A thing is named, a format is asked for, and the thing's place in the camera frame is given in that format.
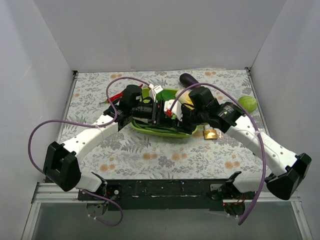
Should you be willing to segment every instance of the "green basket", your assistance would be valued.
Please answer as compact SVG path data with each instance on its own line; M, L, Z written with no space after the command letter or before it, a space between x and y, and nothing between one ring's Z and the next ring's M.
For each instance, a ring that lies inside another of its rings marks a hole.
M177 89L170 89L170 88L165 88L165 90L169 91L173 95L176 95L176 92L178 91ZM149 88L145 87L142 89L142 97L143 98L149 97ZM158 131L152 130L152 126L150 126L150 129L145 129L140 127L139 124L136 123L135 119L132 119L131 126L140 133L155 135L160 137L188 138L191 136L190 134L187 134L184 132L170 133L170 131L173 131L174 129L169 127L161 127L162 131L168 131L168 132L158 132ZM194 134L197 130L198 130L198 126L196 126L192 134Z

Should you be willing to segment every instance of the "gray leaf pattern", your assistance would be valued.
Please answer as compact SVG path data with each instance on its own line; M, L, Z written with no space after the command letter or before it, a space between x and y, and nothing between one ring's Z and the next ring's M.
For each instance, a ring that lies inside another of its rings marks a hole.
M119 77L134 77L170 89L183 89L179 76L189 73L200 83L212 83L234 98L254 96L245 70L192 69L170 71L84 72L79 73L66 119L93 123L106 110L106 87ZM120 93L134 80L115 82L109 95ZM228 101L212 89L220 103ZM258 110L252 113L264 130ZM61 142L83 131L84 127L65 124ZM235 171L260 172L262 163L237 140L221 133L222 138L204 140L203 126L189 138L144 135L127 125L95 147L80 163L83 171L106 179L205 179L228 178Z

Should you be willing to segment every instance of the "wall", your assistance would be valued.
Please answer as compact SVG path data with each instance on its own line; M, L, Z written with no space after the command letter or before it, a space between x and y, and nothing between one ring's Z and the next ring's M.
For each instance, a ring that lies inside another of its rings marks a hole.
M37 181L27 143L40 122L61 118L72 72L32 0L0 0L0 239L21 239ZM58 125L36 133L41 166Z
M72 70L243 69L285 0L34 0Z
M314 239L320 238L320 1L287 0L252 67L271 136L312 158L299 186Z

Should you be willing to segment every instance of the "eggplant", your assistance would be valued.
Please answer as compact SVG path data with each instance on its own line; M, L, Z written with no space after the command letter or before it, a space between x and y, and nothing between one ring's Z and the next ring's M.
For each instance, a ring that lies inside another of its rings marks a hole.
M184 86L185 88L193 85L193 84L198 84L199 82L193 77L191 76L189 73L183 73L180 75L180 83L182 84L182 86Z

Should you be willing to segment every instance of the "table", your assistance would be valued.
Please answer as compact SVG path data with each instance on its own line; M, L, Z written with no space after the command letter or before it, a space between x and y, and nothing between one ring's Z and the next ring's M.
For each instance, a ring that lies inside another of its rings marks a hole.
M83 72L76 79L66 119L78 123L93 123L106 110L106 87L118 77L135 77L164 88L183 89L179 76L189 73L200 83L212 83L235 99L254 96L246 70L169 70L129 72ZM121 80L109 95L120 93L128 84ZM220 103L228 101L221 92L212 89ZM262 130L265 129L259 110L252 113ZM83 131L84 127L64 125L63 142ZM169 138L145 135L127 125L95 147L81 162L80 168L105 179L217 179L229 178L235 171L260 172L262 162L237 140L221 133L223 138L204 140L203 126L189 138Z

